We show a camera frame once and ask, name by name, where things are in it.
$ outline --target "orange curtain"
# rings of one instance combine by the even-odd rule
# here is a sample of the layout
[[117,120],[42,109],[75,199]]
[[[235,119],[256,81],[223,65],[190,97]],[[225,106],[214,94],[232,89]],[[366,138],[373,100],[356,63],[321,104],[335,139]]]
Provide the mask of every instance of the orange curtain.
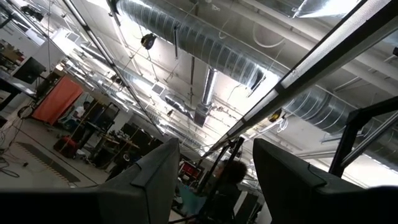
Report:
[[53,125],[62,113],[83,93],[68,77],[63,77],[36,108],[33,117]]

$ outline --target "concrete floor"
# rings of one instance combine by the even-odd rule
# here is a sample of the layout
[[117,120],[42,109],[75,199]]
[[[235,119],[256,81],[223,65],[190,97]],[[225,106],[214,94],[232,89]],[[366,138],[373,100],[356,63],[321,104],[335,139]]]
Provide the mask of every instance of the concrete floor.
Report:
[[[57,142],[57,134],[59,131],[48,131],[49,127],[41,122],[28,119],[24,120],[21,130],[15,137],[14,143],[4,153],[11,170],[19,175],[18,178],[10,177],[0,172],[0,189],[14,188],[69,188],[69,187],[87,187],[103,183],[108,177],[108,173],[104,170],[84,163],[82,160],[67,159],[52,149]],[[7,147],[8,143],[14,138],[17,128],[12,127],[5,133],[5,139],[1,136],[1,148]],[[40,150],[43,154],[58,163],[64,169],[72,173],[80,179],[79,182],[70,183],[61,178],[54,171],[43,165],[43,162],[29,154],[18,142],[31,144]],[[28,162],[29,165],[23,167],[23,163]],[[170,220],[182,218],[177,213],[171,211]]]

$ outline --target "floor mat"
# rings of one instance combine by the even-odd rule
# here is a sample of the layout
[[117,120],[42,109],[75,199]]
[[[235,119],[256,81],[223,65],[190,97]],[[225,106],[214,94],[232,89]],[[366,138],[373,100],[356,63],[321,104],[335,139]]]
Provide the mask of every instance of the floor mat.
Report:
[[71,174],[65,168],[63,168],[60,164],[55,162],[53,159],[49,158],[35,146],[23,142],[17,142],[18,145],[22,146],[27,152],[29,152],[32,156],[38,158],[38,160],[42,161],[44,165],[46,165],[51,171],[53,171],[57,176],[66,180],[67,182],[74,183],[79,182],[80,179],[75,175]]

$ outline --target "floor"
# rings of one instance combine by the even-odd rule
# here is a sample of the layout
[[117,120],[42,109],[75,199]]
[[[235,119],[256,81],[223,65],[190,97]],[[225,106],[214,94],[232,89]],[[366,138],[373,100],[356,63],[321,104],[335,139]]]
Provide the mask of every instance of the floor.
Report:
[[[108,177],[105,170],[96,169],[80,159],[67,159],[53,150],[52,146],[58,141],[59,130],[33,119],[15,122],[14,126],[2,131],[0,148],[7,148],[13,142],[3,154],[9,164],[3,170],[11,171],[11,175],[18,177],[0,172],[0,189],[89,187],[103,183]],[[67,175],[63,176],[61,173],[68,173],[73,178],[68,179],[65,177]],[[179,214],[171,211],[170,220],[180,218],[182,217]]]

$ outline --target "dark hair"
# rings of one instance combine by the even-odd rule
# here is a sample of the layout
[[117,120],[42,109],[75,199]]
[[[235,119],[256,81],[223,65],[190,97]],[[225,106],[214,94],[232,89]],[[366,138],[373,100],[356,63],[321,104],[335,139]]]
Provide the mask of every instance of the dark hair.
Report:
[[[225,166],[227,161],[221,161],[221,164]],[[225,182],[228,184],[238,184],[244,179],[247,171],[248,167],[245,163],[241,161],[232,161],[228,168],[224,170],[226,174]]]

